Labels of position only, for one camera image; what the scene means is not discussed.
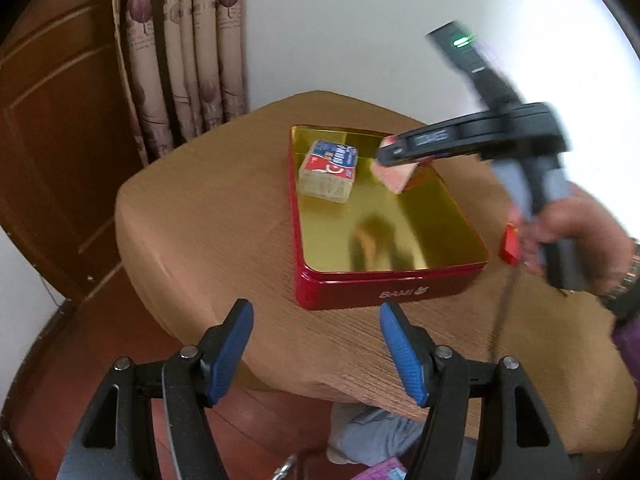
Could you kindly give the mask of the person right hand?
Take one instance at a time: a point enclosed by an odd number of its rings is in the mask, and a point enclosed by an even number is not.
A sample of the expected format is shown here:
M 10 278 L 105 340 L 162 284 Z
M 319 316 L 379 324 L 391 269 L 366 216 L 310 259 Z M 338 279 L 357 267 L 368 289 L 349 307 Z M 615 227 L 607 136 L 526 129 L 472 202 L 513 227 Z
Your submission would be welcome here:
M 580 186 L 572 195 L 546 206 L 518 231 L 521 263 L 533 274 L 544 273 L 539 246 L 563 238 L 576 243 L 588 290 L 605 295 L 625 274 L 634 254 L 634 240 L 596 198 Z

